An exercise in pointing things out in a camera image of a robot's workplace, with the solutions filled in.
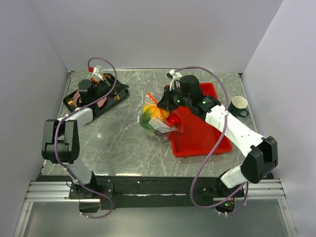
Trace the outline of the red toy bell pepper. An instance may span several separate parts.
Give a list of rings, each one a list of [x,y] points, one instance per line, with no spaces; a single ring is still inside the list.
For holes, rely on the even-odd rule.
[[[169,117],[166,119],[168,123],[170,123],[171,125],[178,127],[182,124],[182,120],[181,118],[176,115],[176,114],[169,114]]]

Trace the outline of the small orange toy fruit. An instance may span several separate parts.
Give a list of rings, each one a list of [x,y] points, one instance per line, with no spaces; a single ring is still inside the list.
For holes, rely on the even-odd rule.
[[[167,119],[169,117],[169,111],[153,107],[151,118]]]

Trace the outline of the orange green toy mango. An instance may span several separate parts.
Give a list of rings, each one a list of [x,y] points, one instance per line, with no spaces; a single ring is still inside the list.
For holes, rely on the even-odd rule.
[[[142,115],[140,116],[140,124],[142,126],[145,126],[148,124],[148,122],[152,119],[151,118],[152,110],[147,109]]]

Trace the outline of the clear zip top bag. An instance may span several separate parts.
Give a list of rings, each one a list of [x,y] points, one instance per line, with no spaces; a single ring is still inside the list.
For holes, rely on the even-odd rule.
[[[157,100],[150,93],[147,93],[146,96],[145,96],[143,107],[146,104],[155,105],[157,107],[157,103],[158,103]],[[169,112],[169,114],[170,113],[176,114],[176,115],[178,115],[181,118],[182,124],[180,126],[178,126],[178,127],[175,127],[175,126],[171,125],[170,123],[167,122],[166,119],[159,119],[159,118],[152,118],[148,122],[147,125],[142,126],[140,124],[140,116],[142,115],[142,113],[143,113],[143,108],[138,114],[138,123],[141,126],[143,132],[148,137],[156,138],[159,141],[164,142],[164,141],[168,141],[170,139],[171,134],[173,132],[180,132],[180,133],[182,133],[184,131],[184,129],[183,129],[183,120],[174,111]]]

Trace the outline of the yellow toy mango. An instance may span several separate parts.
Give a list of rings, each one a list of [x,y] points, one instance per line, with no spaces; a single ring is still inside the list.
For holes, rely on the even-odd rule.
[[[146,105],[143,107],[143,112],[145,112],[147,109],[155,110],[155,109],[156,109],[156,106],[155,106],[155,105],[146,104]]]

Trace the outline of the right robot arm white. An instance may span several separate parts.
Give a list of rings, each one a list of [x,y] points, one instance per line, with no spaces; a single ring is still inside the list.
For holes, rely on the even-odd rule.
[[[179,73],[167,73],[171,80],[165,86],[158,108],[174,111],[186,107],[205,123],[213,126],[233,142],[244,155],[241,165],[222,174],[216,184],[216,191],[227,197],[235,186],[245,182],[259,183],[278,165],[277,141],[272,136],[265,138],[251,130],[226,111],[216,98],[204,95],[199,80],[193,75],[182,76]]]

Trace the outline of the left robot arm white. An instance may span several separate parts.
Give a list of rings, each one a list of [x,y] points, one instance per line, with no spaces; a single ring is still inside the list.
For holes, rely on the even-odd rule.
[[[61,165],[81,186],[86,198],[98,193],[94,173],[79,158],[79,130],[102,115],[117,101],[117,79],[103,77],[99,81],[85,79],[79,82],[77,91],[70,95],[70,114],[44,123],[41,154],[45,160]]]

